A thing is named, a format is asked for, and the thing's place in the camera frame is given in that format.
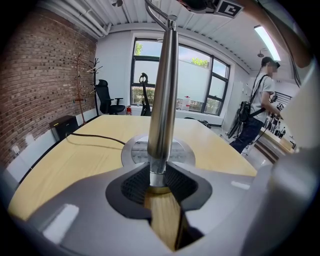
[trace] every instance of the metal pole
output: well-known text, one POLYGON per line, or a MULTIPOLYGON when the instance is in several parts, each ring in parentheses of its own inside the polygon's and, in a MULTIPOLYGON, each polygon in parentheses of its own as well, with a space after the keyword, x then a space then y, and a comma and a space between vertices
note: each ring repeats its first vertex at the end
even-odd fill
POLYGON ((174 134, 178 91, 178 34, 175 31, 176 20, 176 16, 168 16, 155 83, 147 146, 150 172, 154 174, 163 174, 165 172, 174 134))

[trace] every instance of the white wall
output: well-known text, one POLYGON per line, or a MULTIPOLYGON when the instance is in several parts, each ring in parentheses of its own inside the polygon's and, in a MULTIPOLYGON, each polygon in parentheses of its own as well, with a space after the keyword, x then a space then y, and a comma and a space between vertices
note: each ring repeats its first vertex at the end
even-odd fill
POLYGON ((249 74, 239 65, 236 65, 233 88, 222 127, 225 132, 228 132, 230 130, 241 102, 249 99, 251 93, 251 89, 247 86, 249 79, 249 74))
POLYGON ((285 94, 291 97, 295 97, 299 92, 299 87, 295 83, 286 81, 276 81, 274 83, 275 91, 281 94, 285 94))
MULTIPOLYGON (((83 113, 85 121, 94 118, 96 115, 95 108, 83 113)), ((76 120, 79 126, 82 125, 83 120, 81 114, 76 116, 76 120)), ((17 182, 20 182, 30 167, 56 143, 51 130, 46 131, 36 140, 31 138, 31 134, 26 136, 28 146, 23 151, 20 151, 19 155, 6 168, 17 182)))
MULTIPOLYGON (((99 69, 96 83, 99 79, 108 82, 110 97, 123 98, 121 105, 130 104, 130 74, 133 54, 134 38, 130 31, 111 33, 99 40, 95 57, 99 58, 99 69)), ((97 96, 98 108, 100 99, 97 96)))

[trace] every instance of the white ceiling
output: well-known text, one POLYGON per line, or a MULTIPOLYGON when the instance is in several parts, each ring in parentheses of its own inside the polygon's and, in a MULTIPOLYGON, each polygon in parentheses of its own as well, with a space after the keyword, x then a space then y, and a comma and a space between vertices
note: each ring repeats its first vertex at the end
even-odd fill
MULTIPOLYGON (((154 23, 147 14, 145 0, 122 0, 121 7, 114 7, 112 3, 116 0, 76 0, 103 26, 111 23, 113 26, 119 24, 154 23)), ((272 8, 272 0, 268 0, 269 8, 272 8)), ((257 56, 266 45, 255 32, 254 27, 259 25, 244 12, 236 18, 216 16, 212 14, 196 14, 189 12, 176 0, 152 0, 162 11, 177 16, 177 26, 220 44, 226 51, 230 51, 235 58, 240 59, 252 71, 258 70, 261 58, 257 56)), ((290 62, 287 53, 275 43, 280 55, 281 67, 278 78, 288 80, 290 78, 290 62)), ((262 51, 265 56, 270 56, 268 50, 262 51)))

